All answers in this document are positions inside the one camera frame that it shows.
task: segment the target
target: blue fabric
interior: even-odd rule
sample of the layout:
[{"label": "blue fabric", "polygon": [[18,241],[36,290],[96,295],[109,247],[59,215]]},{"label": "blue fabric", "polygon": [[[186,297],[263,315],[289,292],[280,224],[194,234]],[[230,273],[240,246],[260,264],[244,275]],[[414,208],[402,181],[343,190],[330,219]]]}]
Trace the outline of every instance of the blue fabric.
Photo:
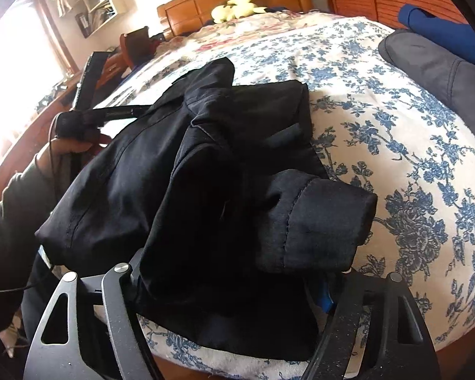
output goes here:
[{"label": "blue fabric", "polygon": [[398,21],[417,34],[475,64],[475,31],[470,25],[442,20],[411,4],[401,7]]}]

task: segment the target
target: yellow plush toy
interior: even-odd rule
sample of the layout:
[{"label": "yellow plush toy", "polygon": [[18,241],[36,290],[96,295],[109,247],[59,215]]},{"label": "yellow plush toy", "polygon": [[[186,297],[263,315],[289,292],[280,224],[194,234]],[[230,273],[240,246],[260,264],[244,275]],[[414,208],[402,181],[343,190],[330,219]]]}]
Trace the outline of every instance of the yellow plush toy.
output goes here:
[{"label": "yellow plush toy", "polygon": [[252,0],[229,0],[226,5],[219,5],[211,12],[211,17],[216,24],[251,16],[254,13],[264,13],[266,7],[257,7]]}]

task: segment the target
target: floral bedsheet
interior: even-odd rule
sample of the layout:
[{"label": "floral bedsheet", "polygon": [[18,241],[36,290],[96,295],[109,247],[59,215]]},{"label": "floral bedsheet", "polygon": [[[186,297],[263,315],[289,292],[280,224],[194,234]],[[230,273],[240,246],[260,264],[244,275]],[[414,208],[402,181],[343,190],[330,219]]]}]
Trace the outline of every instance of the floral bedsheet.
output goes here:
[{"label": "floral bedsheet", "polygon": [[[216,26],[163,44],[158,58],[105,105],[152,104],[176,78],[224,56],[236,67],[236,85],[305,82],[312,142],[328,173],[378,194],[370,236],[353,267],[374,276],[399,272],[435,348],[443,348],[475,326],[475,137],[457,115],[380,57],[376,48],[390,28],[322,13],[262,16],[271,25],[265,31],[238,24],[233,39]],[[113,122],[106,130],[116,133],[124,124]],[[362,356],[368,320],[363,314],[348,374],[355,374]],[[226,377],[297,380],[307,366],[208,350],[140,321],[152,352],[186,367]]]}]

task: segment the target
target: wooden bed frame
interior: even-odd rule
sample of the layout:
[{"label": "wooden bed frame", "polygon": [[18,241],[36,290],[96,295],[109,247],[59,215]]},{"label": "wooden bed frame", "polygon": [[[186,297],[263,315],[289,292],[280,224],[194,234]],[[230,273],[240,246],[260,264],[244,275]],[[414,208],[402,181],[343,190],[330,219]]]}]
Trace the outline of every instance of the wooden bed frame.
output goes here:
[{"label": "wooden bed frame", "polygon": [[[227,0],[172,0],[158,7],[158,16],[165,26],[165,37],[170,39],[181,33],[195,31],[210,18],[211,10]],[[308,11],[313,8],[312,0],[254,0],[258,5],[284,6],[294,11]],[[404,3],[418,5],[433,14],[456,22],[465,22],[464,17],[450,0],[328,0],[332,12],[343,16],[366,16],[392,27],[399,27],[396,20],[399,8]],[[126,55],[116,54],[108,60],[99,85],[123,73],[127,66]],[[15,172],[25,170],[34,155],[48,139],[48,128],[54,116],[71,108],[79,76],[71,87],[49,104],[33,121],[28,129],[10,148],[0,164],[1,193]],[[444,380],[455,376],[475,347],[475,328],[458,341],[437,353]],[[203,380],[208,374],[192,371],[167,361],[157,359],[166,379]]]}]

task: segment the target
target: bed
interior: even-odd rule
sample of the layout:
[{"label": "bed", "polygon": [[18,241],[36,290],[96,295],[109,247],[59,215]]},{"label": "bed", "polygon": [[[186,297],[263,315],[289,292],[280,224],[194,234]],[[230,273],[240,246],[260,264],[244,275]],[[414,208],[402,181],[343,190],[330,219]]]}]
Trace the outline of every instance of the bed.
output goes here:
[{"label": "bed", "polygon": [[[352,11],[364,0],[333,0],[335,14],[308,12],[311,0],[256,0],[289,10],[201,28],[225,1],[173,0],[158,7],[168,41],[99,107],[152,104],[178,77],[220,57],[234,63],[235,85],[305,82],[313,146],[328,173],[378,194],[354,268],[374,276],[400,272],[437,350],[461,338],[475,326],[473,134],[380,57],[378,43],[393,31],[385,24],[395,24],[379,5],[370,14]],[[450,1],[446,6],[459,13]],[[193,34],[180,36],[186,32]],[[115,135],[128,122],[110,122],[104,132]],[[358,370],[368,319],[363,313],[349,375]],[[141,324],[153,354],[213,375],[297,380],[307,365],[210,351],[154,322],[141,318]]]}]

